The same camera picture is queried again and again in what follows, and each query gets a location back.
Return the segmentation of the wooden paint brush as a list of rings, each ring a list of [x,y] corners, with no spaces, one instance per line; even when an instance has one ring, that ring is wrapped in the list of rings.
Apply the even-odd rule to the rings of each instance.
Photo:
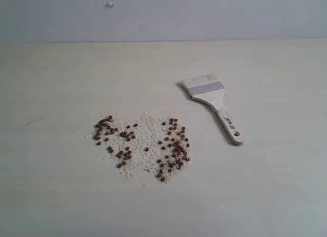
[[[240,146],[244,143],[243,133],[224,107],[225,87],[219,78],[208,74],[181,80],[180,85],[187,91],[192,100],[206,104],[217,115],[235,145]]]

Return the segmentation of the brown beans and rice pile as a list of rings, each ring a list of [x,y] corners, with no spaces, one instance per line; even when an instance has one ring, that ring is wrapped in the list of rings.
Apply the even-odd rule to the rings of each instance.
[[[192,162],[188,132],[175,116],[144,112],[136,120],[125,121],[118,112],[109,112],[92,124],[83,139],[103,148],[125,178],[142,170],[159,183],[168,183]]]

